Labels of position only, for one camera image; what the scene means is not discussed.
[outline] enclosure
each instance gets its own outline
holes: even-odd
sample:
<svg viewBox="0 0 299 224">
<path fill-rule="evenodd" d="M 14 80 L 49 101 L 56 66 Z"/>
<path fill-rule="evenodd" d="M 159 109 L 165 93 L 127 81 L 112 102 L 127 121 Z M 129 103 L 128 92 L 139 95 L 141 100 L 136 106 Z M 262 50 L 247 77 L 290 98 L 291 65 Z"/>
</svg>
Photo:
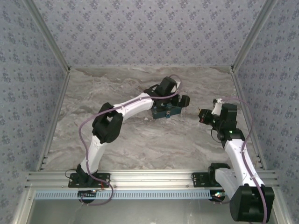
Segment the enclosure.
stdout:
<svg viewBox="0 0 299 224">
<path fill-rule="evenodd" d="M 198 117 L 199 109 L 213 109 L 213 99 L 229 97 L 246 100 L 253 113 L 247 149 L 275 192 L 269 223 L 299 221 L 297 1 L 0 6 L 1 223 L 233 223 L 227 204 L 207 200 L 216 188 L 195 188 L 190 178 L 213 162 L 232 166 Z M 67 178 L 85 157 L 79 126 L 104 103 L 130 100 L 171 74 L 190 104 L 168 119 L 153 119 L 148 110 L 126 120 L 98 168 L 110 173 L 115 200 L 81 206 L 82 188 L 68 188 Z M 231 103 L 247 136 L 250 111 Z M 92 121 L 82 129 L 88 145 L 92 130 Z"/>
</svg>

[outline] blue floral wallpaper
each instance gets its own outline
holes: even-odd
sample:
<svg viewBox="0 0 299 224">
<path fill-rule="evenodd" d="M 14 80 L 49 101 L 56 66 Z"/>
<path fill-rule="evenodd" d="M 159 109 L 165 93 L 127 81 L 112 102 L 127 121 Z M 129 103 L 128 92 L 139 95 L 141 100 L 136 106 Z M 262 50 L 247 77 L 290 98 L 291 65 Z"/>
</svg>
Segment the blue floral wallpaper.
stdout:
<svg viewBox="0 0 299 224">
<path fill-rule="evenodd" d="M 231 65 L 264 0 L 35 0 L 69 66 Z"/>
<path fill-rule="evenodd" d="M 35 170 L 64 72 L 21 0 L 0 1 L 0 223 Z"/>
<path fill-rule="evenodd" d="M 238 71 L 270 169 L 299 223 L 299 2 L 281 0 Z"/>
</svg>

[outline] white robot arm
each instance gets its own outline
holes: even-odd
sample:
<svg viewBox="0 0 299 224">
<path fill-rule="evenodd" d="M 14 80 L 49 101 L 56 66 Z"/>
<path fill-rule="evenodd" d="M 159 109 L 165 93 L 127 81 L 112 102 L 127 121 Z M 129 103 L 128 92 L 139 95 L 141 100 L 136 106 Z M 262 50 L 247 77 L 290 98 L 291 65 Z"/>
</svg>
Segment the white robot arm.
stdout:
<svg viewBox="0 0 299 224">
<path fill-rule="evenodd" d="M 179 96 L 176 94 L 180 84 L 180 82 L 176 82 L 171 77 L 165 77 L 159 85 L 146 89 L 131 100 L 116 105 L 104 104 L 100 112 L 111 108 L 118 109 L 97 116 L 93 122 L 93 137 L 88 149 L 90 173 L 97 172 L 107 144 L 113 142 L 118 137 L 121 125 L 125 120 L 149 109 L 152 110 L 154 119 L 169 118 L 171 115 L 179 114 L 182 107 L 188 106 L 190 98 L 186 95 Z M 84 158 L 78 165 L 76 172 L 81 177 L 81 183 L 88 185 L 88 181 L 92 181 L 92 179 L 88 177 L 86 166 L 86 158 Z"/>
<path fill-rule="evenodd" d="M 244 144 L 245 137 L 236 128 L 237 106 L 221 99 L 215 99 L 213 103 L 213 111 L 199 111 L 199 121 L 217 131 L 217 138 L 229 155 L 234 172 L 227 164 L 212 163 L 208 169 L 209 181 L 223 187 L 230 199 L 230 213 L 235 221 L 262 222 L 266 208 L 268 222 L 274 191 L 258 176 Z"/>
<path fill-rule="evenodd" d="M 136 99 L 140 99 L 143 97 L 149 97 L 149 95 L 147 93 L 141 93 L 138 97 L 128 100 L 127 102 L 124 102 L 121 104 L 113 105 L 113 107 L 119 107 L 122 105 L 126 105 L 130 101 L 134 101 Z M 136 102 L 129 104 L 128 106 L 122 107 L 121 109 L 118 109 L 116 111 L 118 113 L 122 114 L 122 116 L 123 116 L 122 122 L 124 122 L 126 119 L 134 116 L 135 114 L 138 114 L 142 111 L 147 111 L 147 110 L 151 109 L 153 104 L 154 104 L 154 101 L 152 99 L 148 98 L 148 99 L 136 101 Z M 94 173 L 98 170 L 99 162 L 102 158 L 102 155 L 105 151 L 107 144 L 108 143 L 101 144 L 99 138 L 96 135 L 93 135 L 90 147 L 88 149 L 88 154 L 89 154 L 88 165 L 89 165 L 89 170 L 91 173 Z M 81 162 L 81 168 L 87 173 L 86 158 L 84 158 L 84 160 Z"/>
</svg>

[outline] black mounting bracket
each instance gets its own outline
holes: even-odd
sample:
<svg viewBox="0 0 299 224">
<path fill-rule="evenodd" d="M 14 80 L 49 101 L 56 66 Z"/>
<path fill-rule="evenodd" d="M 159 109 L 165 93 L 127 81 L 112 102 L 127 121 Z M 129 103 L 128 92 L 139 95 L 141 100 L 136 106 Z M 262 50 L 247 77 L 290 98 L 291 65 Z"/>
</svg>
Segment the black mounting bracket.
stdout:
<svg viewBox="0 0 299 224">
<path fill-rule="evenodd" d="M 106 182 L 110 182 L 110 173 L 94 173 L 94 177 L 104 180 Z M 92 179 L 92 182 L 89 182 L 88 184 L 86 182 L 82 182 L 82 179 L 80 178 L 79 174 L 73 173 L 70 175 L 69 179 L 69 188 L 109 188 L 108 184 L 96 181 Z"/>
<path fill-rule="evenodd" d="M 219 187 L 221 185 L 219 183 L 213 183 L 210 181 L 209 174 L 205 173 L 193 173 L 191 174 L 191 178 L 193 181 L 193 187 L 195 188 L 212 188 L 212 187 Z"/>
<path fill-rule="evenodd" d="M 191 178 L 193 180 L 193 186 L 195 188 L 221 187 L 221 185 L 215 180 L 215 171 L 216 169 L 219 168 L 230 169 L 230 166 L 226 163 L 211 163 L 207 172 L 191 174 Z"/>
</svg>

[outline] gray marble surface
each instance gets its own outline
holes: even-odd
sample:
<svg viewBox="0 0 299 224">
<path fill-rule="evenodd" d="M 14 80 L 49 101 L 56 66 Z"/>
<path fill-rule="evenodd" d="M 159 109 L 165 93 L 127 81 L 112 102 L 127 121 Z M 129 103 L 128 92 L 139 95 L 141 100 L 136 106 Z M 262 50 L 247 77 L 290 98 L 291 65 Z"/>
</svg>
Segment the gray marble surface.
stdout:
<svg viewBox="0 0 299 224">
<path fill-rule="evenodd" d="M 78 136 L 80 124 L 96 114 L 102 104 L 117 104 L 138 96 L 144 89 L 177 74 L 183 80 L 182 94 L 190 105 L 180 115 L 156 119 L 150 111 L 125 121 L 120 136 L 108 145 L 99 169 L 198 169 L 211 162 L 231 164 L 228 155 L 210 135 L 211 127 L 199 123 L 198 107 L 213 108 L 213 98 L 236 96 L 229 72 L 209 67 L 115 67 L 72 69 L 45 170 L 75 168 L 84 158 Z M 248 133 L 239 106 L 238 127 Z M 83 127 L 87 144 L 92 122 Z M 249 154 L 256 164 L 251 142 Z"/>
</svg>

